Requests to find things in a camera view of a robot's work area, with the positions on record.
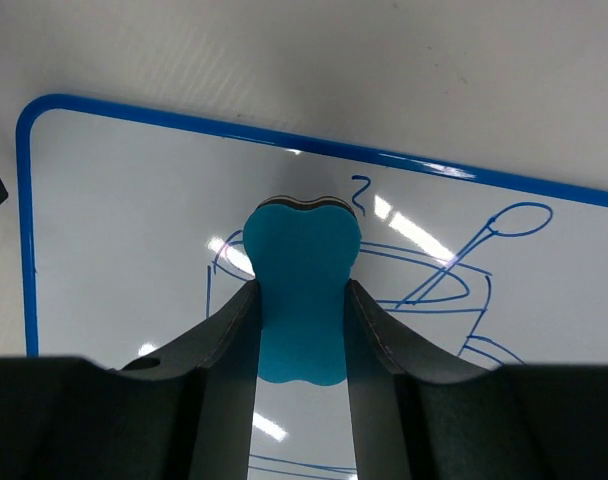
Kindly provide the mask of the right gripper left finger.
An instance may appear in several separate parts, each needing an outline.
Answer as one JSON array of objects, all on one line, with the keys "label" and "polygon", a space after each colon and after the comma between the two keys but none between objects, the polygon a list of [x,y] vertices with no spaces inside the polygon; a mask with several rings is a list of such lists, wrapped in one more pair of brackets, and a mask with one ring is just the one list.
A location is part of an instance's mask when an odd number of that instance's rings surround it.
[{"label": "right gripper left finger", "polygon": [[261,336],[250,281],[120,370],[0,357],[0,479],[243,479]]}]

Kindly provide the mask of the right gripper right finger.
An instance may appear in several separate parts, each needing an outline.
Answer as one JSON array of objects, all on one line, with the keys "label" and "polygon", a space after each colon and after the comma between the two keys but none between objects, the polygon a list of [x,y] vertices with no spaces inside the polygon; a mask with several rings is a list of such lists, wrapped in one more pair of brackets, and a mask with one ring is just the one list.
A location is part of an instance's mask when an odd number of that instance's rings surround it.
[{"label": "right gripper right finger", "polygon": [[608,365],[486,370],[346,288],[344,342],[362,479],[608,479]]}]

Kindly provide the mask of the blue-framed small whiteboard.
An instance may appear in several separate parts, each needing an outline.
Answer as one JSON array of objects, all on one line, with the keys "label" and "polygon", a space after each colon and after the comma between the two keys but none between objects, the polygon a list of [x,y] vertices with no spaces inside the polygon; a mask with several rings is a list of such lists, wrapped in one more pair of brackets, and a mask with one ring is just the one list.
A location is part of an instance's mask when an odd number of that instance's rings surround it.
[{"label": "blue-framed small whiteboard", "polygon": [[[608,192],[67,95],[16,130],[26,349],[109,367],[147,355],[256,280],[269,198],[346,202],[350,279],[485,369],[608,365]],[[346,378],[257,379],[247,475],[353,479]]]}]

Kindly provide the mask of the blue foam whiteboard eraser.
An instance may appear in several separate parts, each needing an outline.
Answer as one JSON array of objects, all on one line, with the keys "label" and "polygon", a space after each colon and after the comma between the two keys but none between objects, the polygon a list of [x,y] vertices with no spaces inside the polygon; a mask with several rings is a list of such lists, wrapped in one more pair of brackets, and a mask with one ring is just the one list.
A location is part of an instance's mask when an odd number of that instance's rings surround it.
[{"label": "blue foam whiteboard eraser", "polygon": [[243,247],[260,287],[262,380],[345,380],[344,297],[360,244],[353,209],[336,197],[276,196],[248,217]]}]

